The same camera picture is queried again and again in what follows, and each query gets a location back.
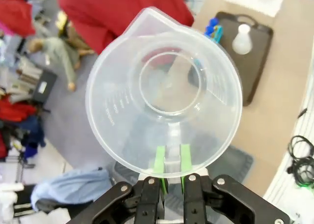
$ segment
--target red cloth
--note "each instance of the red cloth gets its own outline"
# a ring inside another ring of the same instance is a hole
[[[22,37],[35,34],[31,5],[25,0],[0,0],[0,22]]]
[[[29,104],[9,102],[9,95],[0,100],[0,119],[11,122],[21,122],[29,115],[36,113],[36,108]]]
[[[58,0],[77,32],[97,53],[120,36],[135,16],[155,6],[179,23],[191,26],[193,16],[184,0]]]

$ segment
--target light blue shirt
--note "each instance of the light blue shirt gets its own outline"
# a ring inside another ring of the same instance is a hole
[[[112,187],[108,171],[73,170],[60,177],[35,186],[30,200],[32,208],[39,211],[36,202],[52,199],[64,204],[79,204],[97,200]]]

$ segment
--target pink fabric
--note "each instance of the pink fabric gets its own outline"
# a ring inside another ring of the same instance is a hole
[[[7,35],[13,36],[15,33],[11,31],[5,24],[0,21],[0,29]]]

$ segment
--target cardboard surface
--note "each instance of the cardboard surface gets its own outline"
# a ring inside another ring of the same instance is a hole
[[[217,12],[247,14],[274,30],[260,83],[244,107],[232,145],[253,156],[245,185],[263,196],[287,149],[306,89],[314,35],[314,0],[284,0],[275,18],[226,3],[206,0],[193,27],[204,32]]]

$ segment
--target white label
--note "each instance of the white label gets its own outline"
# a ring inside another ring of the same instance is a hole
[[[46,86],[47,86],[47,82],[40,83],[40,86],[38,88],[38,92],[43,94],[45,92]]]

